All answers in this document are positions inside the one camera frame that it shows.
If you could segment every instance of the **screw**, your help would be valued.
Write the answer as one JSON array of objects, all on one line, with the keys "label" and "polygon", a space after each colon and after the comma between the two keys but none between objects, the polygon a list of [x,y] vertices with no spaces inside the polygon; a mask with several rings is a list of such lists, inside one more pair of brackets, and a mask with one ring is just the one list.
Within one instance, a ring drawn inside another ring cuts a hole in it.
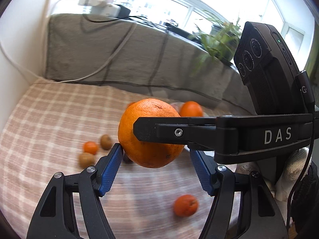
[{"label": "screw", "polygon": [[54,178],[60,178],[62,176],[62,172],[56,172],[54,174]]},{"label": "screw", "polygon": [[227,170],[226,166],[224,166],[224,165],[219,165],[219,166],[217,167],[217,169],[218,169],[218,171],[220,171],[220,172],[224,172],[224,171]]},{"label": "screw", "polygon": [[174,133],[175,136],[181,137],[183,135],[183,130],[181,130],[180,128],[176,128]]},{"label": "screw", "polygon": [[95,171],[95,167],[94,166],[90,166],[87,168],[87,172],[94,172]]},{"label": "screw", "polygon": [[258,177],[260,176],[259,172],[257,172],[257,171],[252,171],[252,172],[251,172],[251,175],[252,175],[253,177],[255,177],[255,178],[258,178]]}]

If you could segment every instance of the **green curtain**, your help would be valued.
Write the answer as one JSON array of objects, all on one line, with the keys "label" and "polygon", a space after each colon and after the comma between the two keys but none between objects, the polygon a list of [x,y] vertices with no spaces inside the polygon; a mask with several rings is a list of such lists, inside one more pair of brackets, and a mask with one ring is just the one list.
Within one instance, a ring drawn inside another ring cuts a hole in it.
[{"label": "green curtain", "polygon": [[319,84],[319,25],[315,22],[314,38],[310,49],[309,57],[305,65],[305,70],[312,83]]}]

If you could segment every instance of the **blue textured pad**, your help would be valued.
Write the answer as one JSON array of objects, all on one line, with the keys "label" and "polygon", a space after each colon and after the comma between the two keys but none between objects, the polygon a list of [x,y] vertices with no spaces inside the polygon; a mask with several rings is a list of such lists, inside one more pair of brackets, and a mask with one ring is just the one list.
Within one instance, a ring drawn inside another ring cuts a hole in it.
[{"label": "blue textured pad", "polygon": [[116,173],[120,167],[120,164],[123,159],[123,150],[119,146],[118,149],[112,155],[111,160],[109,161],[107,167],[105,168],[102,177],[101,177],[101,186],[98,189],[98,192],[101,197],[105,195],[106,192],[110,191],[113,181],[115,179]]},{"label": "blue textured pad", "polygon": [[210,172],[208,171],[204,161],[202,160],[202,157],[200,156],[198,151],[191,150],[190,159],[192,160],[193,166],[203,190],[211,196],[213,194],[212,179]]}]

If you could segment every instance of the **orange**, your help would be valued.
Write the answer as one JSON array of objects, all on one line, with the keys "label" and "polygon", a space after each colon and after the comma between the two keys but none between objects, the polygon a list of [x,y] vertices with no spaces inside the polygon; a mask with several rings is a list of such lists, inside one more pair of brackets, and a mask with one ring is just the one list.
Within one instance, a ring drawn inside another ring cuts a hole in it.
[{"label": "orange", "polygon": [[92,155],[96,155],[98,151],[98,145],[95,142],[88,141],[83,145],[83,152],[90,153]]},{"label": "orange", "polygon": [[126,108],[128,108],[128,107],[130,107],[131,105],[133,105],[135,102],[130,102],[129,104],[127,104],[127,107]]},{"label": "orange", "polygon": [[174,213],[179,217],[190,217],[195,214],[198,208],[198,201],[193,195],[183,195],[176,199],[174,203]]},{"label": "orange", "polygon": [[197,102],[185,102],[180,109],[181,117],[202,117],[203,109]]},{"label": "orange", "polygon": [[184,146],[139,141],[133,134],[133,124],[139,117],[179,117],[177,111],[157,99],[141,100],[125,110],[118,129],[119,142],[133,162],[148,168],[160,168],[169,164]]}]

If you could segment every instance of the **gray cloth cover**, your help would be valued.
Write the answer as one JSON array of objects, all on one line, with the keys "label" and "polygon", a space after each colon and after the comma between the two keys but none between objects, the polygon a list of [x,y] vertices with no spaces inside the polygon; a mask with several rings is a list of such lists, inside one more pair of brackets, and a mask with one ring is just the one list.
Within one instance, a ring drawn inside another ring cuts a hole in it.
[{"label": "gray cloth cover", "polygon": [[[45,77],[72,80],[92,73],[105,63],[132,24],[125,20],[92,23],[77,14],[51,16]],[[209,58],[194,73],[202,53],[206,52],[186,39],[138,24],[105,69],[78,83],[112,85],[179,101],[196,100],[209,108],[235,106],[242,110],[241,114],[255,114],[248,89],[234,68]]]}]

